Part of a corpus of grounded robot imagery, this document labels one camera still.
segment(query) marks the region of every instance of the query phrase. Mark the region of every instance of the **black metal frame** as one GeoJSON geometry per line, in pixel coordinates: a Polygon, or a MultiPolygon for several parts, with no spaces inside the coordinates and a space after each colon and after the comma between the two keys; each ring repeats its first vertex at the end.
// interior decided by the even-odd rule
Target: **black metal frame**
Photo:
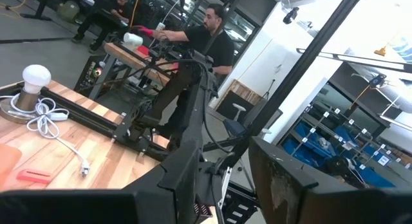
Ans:
{"type": "MultiPolygon", "coordinates": [[[[248,136],[257,136],[266,125],[267,120],[279,109],[282,102],[286,99],[301,77],[306,73],[312,62],[316,59],[323,47],[340,27],[349,13],[353,10],[360,0],[342,0],[317,36],[309,44],[306,51],[302,54],[294,67],[282,81],[281,85],[274,92],[270,100],[266,103],[260,114],[253,121],[248,136]]],[[[222,168],[234,167],[238,160],[248,149],[248,142],[242,142],[232,149],[234,156],[227,158],[222,163],[222,168]]]]}

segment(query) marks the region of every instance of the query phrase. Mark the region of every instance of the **wooden workbench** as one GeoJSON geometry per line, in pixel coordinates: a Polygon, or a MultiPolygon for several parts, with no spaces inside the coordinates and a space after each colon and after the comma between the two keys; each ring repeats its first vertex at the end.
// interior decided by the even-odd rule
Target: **wooden workbench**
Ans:
{"type": "MultiPolygon", "coordinates": [[[[48,88],[68,100],[119,124],[121,116],[108,108],[52,81],[48,88]]],[[[15,124],[0,117],[0,143],[16,147],[22,157],[8,176],[2,191],[13,189],[121,189],[137,180],[159,164],[156,160],[139,155],[110,138],[84,127],[72,120],[58,122],[60,137],[76,148],[90,163],[90,173],[80,174],[81,160],[57,140],[43,138],[39,133],[27,130],[26,125],[15,124]],[[23,169],[35,169],[51,173],[49,184],[17,180],[23,169]]],[[[157,144],[166,146],[168,140],[155,136],[157,144]]],[[[203,223],[217,223],[209,218],[203,223]]]]}
{"type": "MultiPolygon", "coordinates": [[[[144,64],[142,61],[138,60],[136,57],[122,50],[121,48],[119,48],[113,43],[106,43],[104,45],[104,50],[106,51],[107,54],[115,56],[119,61],[123,62],[124,64],[127,64],[128,66],[134,69],[141,69],[146,66],[146,64],[144,64]]],[[[143,53],[140,53],[139,51],[136,51],[135,53],[142,58],[148,57],[147,55],[144,55],[143,53]]],[[[163,70],[172,70],[174,69],[174,66],[172,64],[168,64],[168,65],[161,66],[160,68],[163,70]]],[[[165,75],[162,75],[161,73],[153,69],[147,70],[145,73],[145,76],[151,80],[160,82],[162,85],[166,85],[166,83],[169,81],[168,77],[166,77],[165,75]]]]}

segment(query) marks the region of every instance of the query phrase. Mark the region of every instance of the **person in background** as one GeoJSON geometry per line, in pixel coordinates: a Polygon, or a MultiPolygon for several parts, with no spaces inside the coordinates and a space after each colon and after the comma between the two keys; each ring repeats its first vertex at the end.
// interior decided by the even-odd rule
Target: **person in background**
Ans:
{"type": "MultiPolygon", "coordinates": [[[[143,26],[134,26],[133,29],[137,29],[139,32],[154,37],[155,39],[169,39],[170,41],[187,42],[190,48],[201,53],[213,34],[215,34],[216,30],[219,28],[224,17],[225,9],[223,6],[218,4],[210,4],[206,9],[203,26],[195,26],[181,32],[150,30],[143,26]]],[[[224,30],[221,30],[206,54],[213,58],[213,73],[217,75],[228,75],[231,73],[233,54],[234,43],[229,35],[224,30]]],[[[168,123],[164,126],[156,127],[156,130],[161,136],[170,138],[173,131],[180,127],[181,121],[186,112],[186,104],[189,99],[189,95],[189,91],[183,91],[179,95],[177,107],[169,118],[168,123]]]]}
{"type": "Polygon", "coordinates": [[[131,18],[132,9],[127,2],[127,0],[116,0],[109,1],[108,6],[101,7],[99,2],[95,3],[95,6],[91,9],[91,12],[87,15],[84,22],[77,29],[77,34],[72,38],[74,43],[80,43],[84,38],[84,33],[89,29],[90,25],[95,23],[102,28],[102,31],[98,35],[97,39],[90,44],[90,52],[98,50],[103,44],[104,39],[109,33],[118,30],[119,23],[111,22],[108,17],[101,14],[105,12],[105,8],[109,8],[108,12],[113,16],[114,19],[123,21],[125,24],[129,24],[129,19],[131,18]]]}

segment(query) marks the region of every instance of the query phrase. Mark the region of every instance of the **workbench leg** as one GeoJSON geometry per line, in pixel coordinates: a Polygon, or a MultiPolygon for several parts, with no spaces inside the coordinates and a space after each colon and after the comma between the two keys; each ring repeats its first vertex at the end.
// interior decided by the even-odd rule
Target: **workbench leg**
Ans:
{"type": "Polygon", "coordinates": [[[91,100],[97,99],[98,94],[100,93],[100,90],[102,89],[103,82],[107,81],[108,75],[111,69],[113,69],[113,65],[115,64],[115,62],[116,62],[116,57],[110,55],[108,61],[106,62],[106,65],[103,68],[102,74],[97,79],[97,82],[96,82],[97,85],[91,90],[91,93],[89,95],[89,98],[91,100]]]}

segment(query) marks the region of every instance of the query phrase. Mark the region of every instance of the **wooden table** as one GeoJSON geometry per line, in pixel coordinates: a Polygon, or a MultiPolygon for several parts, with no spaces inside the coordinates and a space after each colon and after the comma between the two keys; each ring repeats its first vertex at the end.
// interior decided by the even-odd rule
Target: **wooden table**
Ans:
{"type": "MultiPolygon", "coordinates": [[[[52,81],[48,88],[88,110],[119,124],[121,116],[108,108],[52,81]]],[[[137,180],[159,164],[156,160],[139,155],[110,138],[90,130],[72,120],[58,122],[61,138],[76,148],[90,163],[90,173],[80,174],[81,160],[57,140],[43,138],[39,133],[27,130],[25,125],[15,124],[0,117],[0,143],[16,147],[22,157],[8,176],[2,191],[13,189],[121,189],[137,180]],[[51,173],[49,184],[17,180],[23,169],[35,169],[51,173]]],[[[168,140],[155,136],[155,142],[166,146],[168,140]]],[[[203,223],[217,223],[209,218],[203,223]]]]}
{"type": "MultiPolygon", "coordinates": [[[[117,58],[119,61],[123,62],[124,64],[127,64],[128,66],[134,68],[134,69],[141,69],[146,66],[142,61],[138,60],[136,57],[132,56],[128,52],[122,50],[118,46],[116,46],[113,43],[107,43],[104,45],[104,50],[106,51],[107,54],[110,56],[114,56],[117,58]]],[[[148,57],[147,55],[144,55],[143,53],[140,53],[139,51],[135,52],[139,57],[146,58],[148,57]]],[[[172,70],[174,69],[172,64],[168,64],[165,66],[160,67],[163,70],[172,70]]],[[[150,69],[147,70],[145,73],[145,76],[148,77],[149,79],[155,80],[157,82],[160,82],[162,85],[166,85],[166,83],[169,81],[169,78],[165,75],[162,75],[161,73],[157,72],[156,70],[150,69]]]]}

